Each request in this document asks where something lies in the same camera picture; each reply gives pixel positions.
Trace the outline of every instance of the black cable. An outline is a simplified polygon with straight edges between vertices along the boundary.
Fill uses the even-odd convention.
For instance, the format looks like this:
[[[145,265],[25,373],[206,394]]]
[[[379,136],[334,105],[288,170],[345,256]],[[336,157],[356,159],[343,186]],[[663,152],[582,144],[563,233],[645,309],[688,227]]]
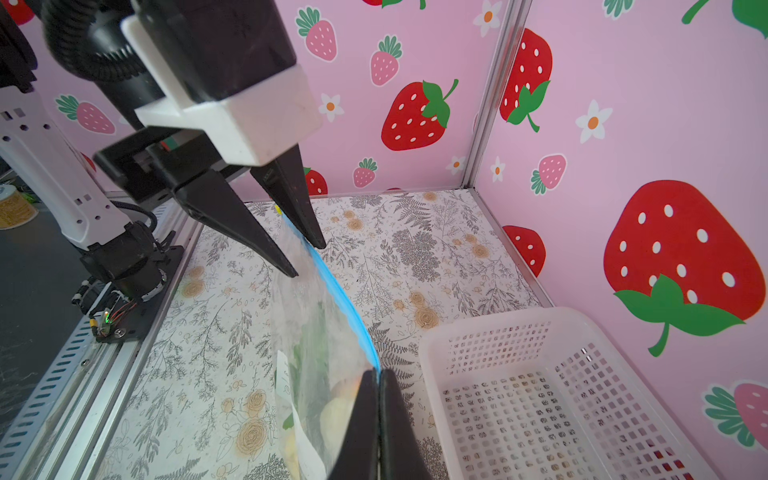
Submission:
[[[117,202],[115,200],[112,200],[112,203],[117,208],[121,208],[123,210],[132,210],[134,212],[138,212],[140,214],[146,215],[147,217],[149,217],[149,229],[154,232],[154,229],[157,228],[157,217],[154,216],[154,214],[149,210],[145,210],[139,207],[138,205],[127,204],[125,202]]]
[[[102,0],[45,0],[41,20],[45,42],[53,58],[70,73],[90,81],[123,81],[147,68],[128,42],[122,48],[99,53],[85,50],[88,28]]]

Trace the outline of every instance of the white plastic bracket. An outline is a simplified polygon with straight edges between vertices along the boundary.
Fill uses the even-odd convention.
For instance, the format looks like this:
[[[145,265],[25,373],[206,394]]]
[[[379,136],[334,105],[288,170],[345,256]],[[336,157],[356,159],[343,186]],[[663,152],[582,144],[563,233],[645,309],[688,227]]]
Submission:
[[[221,101],[195,103],[136,15],[121,28],[165,98],[136,109],[145,125],[205,131],[228,164],[262,166],[323,125],[300,65]]]

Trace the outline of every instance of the white flower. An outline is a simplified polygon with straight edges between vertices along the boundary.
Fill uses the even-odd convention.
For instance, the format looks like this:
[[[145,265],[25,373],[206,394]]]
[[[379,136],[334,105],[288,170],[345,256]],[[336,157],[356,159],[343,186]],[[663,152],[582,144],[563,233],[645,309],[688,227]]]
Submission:
[[[603,123],[613,113],[613,108],[604,108],[600,110],[598,102],[593,100],[589,104],[589,110],[586,115],[581,115],[576,119],[576,126],[583,129],[581,130],[581,143],[589,140],[589,137],[595,137],[599,139],[605,138],[605,127]]]
[[[339,102],[341,102],[341,95],[333,95],[332,97],[329,97],[326,94],[321,94],[320,100],[323,101],[323,104],[317,108],[317,111],[327,115],[328,121],[333,121],[333,119],[336,118],[336,115],[344,115],[344,109],[339,105]]]
[[[453,159],[451,159],[451,163],[448,164],[448,166],[445,169],[450,170],[451,175],[456,175],[458,172],[464,170],[464,166],[466,165],[465,163],[466,159],[467,157],[461,157],[461,158],[453,157]]]
[[[502,172],[504,171],[504,167],[506,165],[502,164],[498,161],[498,157],[496,157],[496,164],[491,165],[491,172],[493,172],[493,181],[502,181],[504,180],[502,176]]]
[[[485,37],[488,34],[488,30],[491,28],[498,28],[502,22],[498,19],[498,12],[502,9],[502,3],[496,2],[491,6],[491,2],[483,0],[482,13],[475,17],[472,22],[480,27],[480,36]]]

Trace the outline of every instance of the pink strawberry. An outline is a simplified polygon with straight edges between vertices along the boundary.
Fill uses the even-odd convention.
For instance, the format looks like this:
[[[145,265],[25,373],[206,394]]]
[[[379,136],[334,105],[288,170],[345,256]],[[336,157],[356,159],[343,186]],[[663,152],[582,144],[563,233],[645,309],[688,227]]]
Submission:
[[[565,157],[560,154],[549,155],[538,162],[538,170],[533,170],[531,190],[537,195],[544,195],[547,189],[555,188],[565,173]]]
[[[312,7],[299,9],[296,24],[299,26],[299,35],[306,37],[306,49],[312,55],[325,61],[333,61],[336,58],[336,34],[333,33],[333,25],[327,20],[320,20],[320,10]]]
[[[376,174],[373,172],[375,172],[378,167],[372,158],[363,158],[362,162],[358,165],[359,167],[355,169],[353,178],[355,179],[355,187],[363,188],[367,184],[373,182],[373,179],[376,178]]]
[[[717,429],[732,436],[741,445],[752,448],[755,440],[768,450],[768,389],[754,383],[742,383],[733,395],[715,386],[704,401],[714,408],[704,414],[717,423]]]
[[[85,130],[97,134],[114,134],[114,124],[95,105],[86,101],[78,102],[72,95],[62,95],[56,99],[56,103],[61,113],[67,115],[70,120],[77,120]]]
[[[376,87],[381,87],[397,75],[400,64],[397,59],[402,57],[400,42],[397,37],[387,35],[379,42],[379,51],[371,57],[371,80]]]

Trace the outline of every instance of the green strawberry stem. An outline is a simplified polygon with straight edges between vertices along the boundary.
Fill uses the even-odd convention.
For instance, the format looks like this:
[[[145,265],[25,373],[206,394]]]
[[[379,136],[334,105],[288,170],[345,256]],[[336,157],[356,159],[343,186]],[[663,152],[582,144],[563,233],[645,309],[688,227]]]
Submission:
[[[537,124],[533,123],[533,120],[531,119],[531,114],[525,115],[528,117],[528,123],[531,124],[531,128],[533,128],[533,131],[538,133],[538,130],[541,128]]]
[[[694,4],[693,7],[689,8],[687,12],[685,12],[685,15],[683,15],[683,23],[685,25],[688,25],[691,20],[694,19],[694,16],[699,13],[699,10],[701,10],[701,7],[705,6],[709,0],[699,0]]]
[[[670,336],[670,324],[665,323],[664,324],[664,331],[661,332],[661,338],[658,342],[656,342],[656,345],[652,346],[648,349],[648,352],[650,352],[651,355],[658,357],[661,355],[661,353],[664,351],[664,347],[667,346],[667,339]]]
[[[453,91],[456,89],[456,87],[457,87],[457,86],[458,86],[458,78],[454,78],[454,80],[453,80],[453,86],[451,87],[451,89],[450,89],[450,90],[448,90],[448,93],[447,93],[447,94],[445,94],[445,97],[443,97],[442,99],[443,99],[443,100],[445,100],[446,98],[450,97],[450,96],[451,96],[451,94],[453,93]]]

